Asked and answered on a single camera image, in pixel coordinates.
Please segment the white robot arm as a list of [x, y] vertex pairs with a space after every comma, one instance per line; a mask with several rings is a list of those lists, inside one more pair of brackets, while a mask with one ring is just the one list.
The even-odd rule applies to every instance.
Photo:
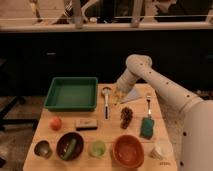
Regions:
[[126, 59], [116, 89], [129, 93], [139, 79], [185, 115], [178, 171], [213, 171], [213, 100], [203, 100], [153, 70], [149, 56], [133, 54]]

